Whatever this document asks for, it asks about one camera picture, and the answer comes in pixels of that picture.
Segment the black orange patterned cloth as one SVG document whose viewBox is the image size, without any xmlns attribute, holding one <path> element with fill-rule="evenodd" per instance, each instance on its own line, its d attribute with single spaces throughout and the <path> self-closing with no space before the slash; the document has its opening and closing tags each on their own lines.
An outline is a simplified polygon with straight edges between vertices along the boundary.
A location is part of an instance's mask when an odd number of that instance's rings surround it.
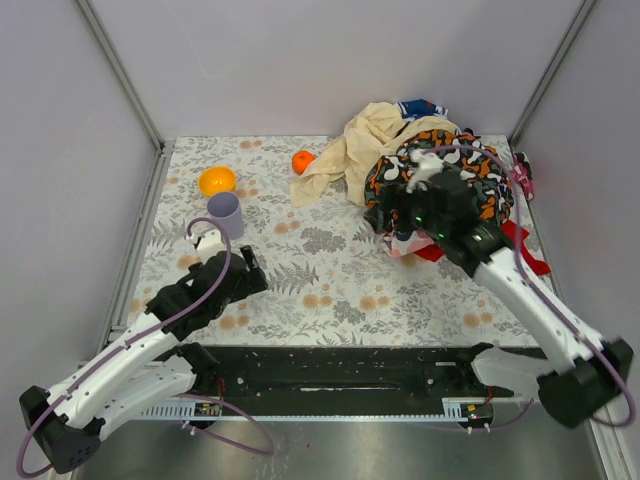
<svg viewBox="0 0 640 480">
<path fill-rule="evenodd" d="M 381 156 L 364 181 L 364 205 L 380 206 L 387 192 L 398 192 L 418 169 L 420 154 L 432 153 L 445 171 L 455 171 L 474 191 L 479 217 L 503 224 L 514 206 L 512 182 L 498 164 L 495 148 L 485 146 L 470 132 L 454 134 L 444 129 L 421 131 L 401 142 L 396 152 Z"/>
</svg>

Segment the blue white patterned cloth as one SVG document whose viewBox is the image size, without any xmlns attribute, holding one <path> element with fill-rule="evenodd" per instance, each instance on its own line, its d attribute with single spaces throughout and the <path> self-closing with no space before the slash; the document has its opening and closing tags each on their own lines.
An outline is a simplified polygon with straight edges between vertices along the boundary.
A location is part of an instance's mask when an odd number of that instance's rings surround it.
<svg viewBox="0 0 640 480">
<path fill-rule="evenodd" d="M 417 99 L 405 102 L 397 102 L 395 106 L 399 109 L 403 119 L 414 121 L 427 116 L 435 116 L 447 119 L 448 109 L 434 104 L 424 99 Z"/>
</svg>

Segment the orange plastic bowl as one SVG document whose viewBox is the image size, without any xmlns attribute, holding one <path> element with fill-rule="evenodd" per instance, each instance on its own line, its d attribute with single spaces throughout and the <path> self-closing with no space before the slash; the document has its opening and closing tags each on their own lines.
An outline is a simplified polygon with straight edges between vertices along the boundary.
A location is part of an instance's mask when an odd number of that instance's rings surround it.
<svg viewBox="0 0 640 480">
<path fill-rule="evenodd" d="M 234 191 L 236 184 L 235 172 L 227 166 L 211 167 L 205 170 L 198 179 L 198 188 L 207 197 L 224 191 Z"/>
</svg>

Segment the orange fruit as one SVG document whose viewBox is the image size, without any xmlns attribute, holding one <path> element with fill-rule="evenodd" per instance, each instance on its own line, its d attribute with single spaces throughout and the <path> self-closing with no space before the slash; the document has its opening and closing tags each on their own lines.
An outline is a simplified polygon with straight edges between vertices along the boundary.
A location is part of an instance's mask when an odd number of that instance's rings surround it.
<svg viewBox="0 0 640 480">
<path fill-rule="evenodd" d="M 302 175 L 315 159 L 315 155 L 307 150 L 296 152 L 291 159 L 291 166 L 297 175 Z"/>
</svg>

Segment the floral patterned table mat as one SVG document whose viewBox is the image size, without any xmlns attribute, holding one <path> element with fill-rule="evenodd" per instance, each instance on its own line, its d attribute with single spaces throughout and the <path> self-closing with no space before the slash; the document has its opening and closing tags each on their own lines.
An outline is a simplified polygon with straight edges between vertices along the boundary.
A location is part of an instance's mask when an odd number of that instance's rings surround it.
<svg viewBox="0 0 640 480">
<path fill-rule="evenodd" d="M 198 180 L 225 165 L 237 177 L 244 233 L 268 289 L 197 331 L 205 345 L 530 347 L 506 307 L 446 259 L 390 257 L 349 202 L 343 181 L 304 208 L 289 199 L 292 156 L 322 136 L 181 137 L 172 151 L 126 322 L 196 261 L 185 233 L 207 230 Z"/>
</svg>

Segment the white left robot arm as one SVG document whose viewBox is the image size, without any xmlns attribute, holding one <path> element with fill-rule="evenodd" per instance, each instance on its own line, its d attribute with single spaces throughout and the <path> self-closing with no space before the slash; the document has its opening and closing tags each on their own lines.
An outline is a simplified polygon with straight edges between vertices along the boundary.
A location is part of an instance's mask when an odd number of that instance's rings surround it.
<svg viewBox="0 0 640 480">
<path fill-rule="evenodd" d="M 267 290 L 250 246 L 220 251 L 161 288 L 134 323 L 67 379 L 19 398 L 28 435 L 59 474 L 75 470 L 112 433 L 170 397 L 223 395 L 219 362 L 187 337 L 226 307 Z"/>
</svg>

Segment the cream yellow cloth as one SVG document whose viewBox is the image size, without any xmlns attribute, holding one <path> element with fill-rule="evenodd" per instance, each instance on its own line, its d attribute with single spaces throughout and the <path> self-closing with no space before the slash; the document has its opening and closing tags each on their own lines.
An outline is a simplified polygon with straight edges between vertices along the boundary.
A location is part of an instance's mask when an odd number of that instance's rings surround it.
<svg viewBox="0 0 640 480">
<path fill-rule="evenodd" d="M 381 156 L 396 151 L 410 133 L 410 123 L 396 105 L 387 102 L 367 105 L 345 125 L 342 135 L 331 141 L 304 173 L 291 182 L 291 205 L 298 208 L 313 204 L 330 183 L 343 178 L 347 200 L 362 206 L 366 176 Z"/>
</svg>

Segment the lilac plastic cup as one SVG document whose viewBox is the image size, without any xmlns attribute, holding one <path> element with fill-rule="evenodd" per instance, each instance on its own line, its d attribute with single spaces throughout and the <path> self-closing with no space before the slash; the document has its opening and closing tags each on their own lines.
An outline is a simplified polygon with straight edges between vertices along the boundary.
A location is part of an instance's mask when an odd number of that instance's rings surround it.
<svg viewBox="0 0 640 480">
<path fill-rule="evenodd" d="M 244 221 L 239 197 L 231 191 L 221 191 L 213 195 L 207 203 L 209 216 L 217 221 L 231 240 L 244 235 Z"/>
</svg>

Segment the red cloth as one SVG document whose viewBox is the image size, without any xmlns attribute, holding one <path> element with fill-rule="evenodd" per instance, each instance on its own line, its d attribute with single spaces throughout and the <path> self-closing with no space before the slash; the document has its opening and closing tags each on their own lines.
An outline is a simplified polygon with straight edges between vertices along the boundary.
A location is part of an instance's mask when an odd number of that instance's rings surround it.
<svg viewBox="0 0 640 480">
<path fill-rule="evenodd" d="M 502 227 L 502 231 L 509 237 L 511 241 L 516 240 L 516 234 L 520 233 L 520 242 L 518 244 L 520 248 L 520 253 L 522 255 L 523 260 L 526 264 L 531 268 L 531 270 L 538 276 L 544 276 L 551 273 L 550 266 L 544 260 L 536 259 L 530 251 L 527 249 L 525 245 L 525 240 L 529 236 L 530 232 L 526 230 L 524 227 L 518 227 L 515 222 L 512 220 L 506 221 Z M 421 250 L 418 250 L 414 253 L 418 257 L 430 261 L 437 262 L 440 258 L 444 256 L 444 251 L 433 244 L 428 247 L 425 247 Z"/>
</svg>

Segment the magenta floral cloth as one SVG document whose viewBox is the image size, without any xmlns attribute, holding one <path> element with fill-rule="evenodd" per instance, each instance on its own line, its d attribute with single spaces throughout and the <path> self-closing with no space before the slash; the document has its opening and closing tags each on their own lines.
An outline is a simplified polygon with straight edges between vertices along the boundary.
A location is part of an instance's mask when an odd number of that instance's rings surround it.
<svg viewBox="0 0 640 480">
<path fill-rule="evenodd" d="M 518 152 L 512 155 L 512 159 L 513 175 L 520 185 L 525 198 L 531 201 L 535 196 L 535 188 L 529 158 L 524 152 Z"/>
</svg>

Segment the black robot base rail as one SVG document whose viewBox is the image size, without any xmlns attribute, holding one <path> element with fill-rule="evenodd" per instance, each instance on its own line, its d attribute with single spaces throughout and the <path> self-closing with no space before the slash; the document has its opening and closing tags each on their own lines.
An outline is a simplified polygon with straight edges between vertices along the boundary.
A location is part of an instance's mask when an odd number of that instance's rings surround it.
<svg viewBox="0 0 640 480">
<path fill-rule="evenodd" d="M 483 385 L 472 373 L 478 346 L 209 346 L 213 363 L 192 391 L 268 420 L 492 420 L 532 406 L 528 395 Z"/>
</svg>

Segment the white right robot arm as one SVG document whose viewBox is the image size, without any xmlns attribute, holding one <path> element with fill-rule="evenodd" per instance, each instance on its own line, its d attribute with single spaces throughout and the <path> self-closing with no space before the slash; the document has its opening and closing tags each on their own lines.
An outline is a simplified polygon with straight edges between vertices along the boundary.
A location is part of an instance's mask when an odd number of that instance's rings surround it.
<svg viewBox="0 0 640 480">
<path fill-rule="evenodd" d="M 541 402 L 567 428 L 594 418 L 618 396 L 636 406 L 626 385 L 634 359 L 623 339 L 606 339 L 580 320 L 530 273 L 513 242 L 474 209 L 473 191 L 453 171 L 429 179 L 384 175 L 374 183 L 364 218 L 377 233 L 412 228 L 431 237 L 445 256 L 495 295 L 544 353 L 536 359 L 488 345 L 477 346 L 471 368 L 477 380 Z"/>
</svg>

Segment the pink navy patterned cloth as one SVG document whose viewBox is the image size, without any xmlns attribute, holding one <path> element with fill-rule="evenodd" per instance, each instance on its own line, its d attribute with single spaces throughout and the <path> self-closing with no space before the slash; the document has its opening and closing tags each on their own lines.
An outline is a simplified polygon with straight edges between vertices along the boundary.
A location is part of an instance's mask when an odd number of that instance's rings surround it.
<svg viewBox="0 0 640 480">
<path fill-rule="evenodd" d="M 413 231 L 407 233 L 384 233 L 381 236 L 386 253 L 391 258 L 399 258 L 415 253 L 425 247 L 433 245 L 433 240 L 424 232 Z"/>
</svg>

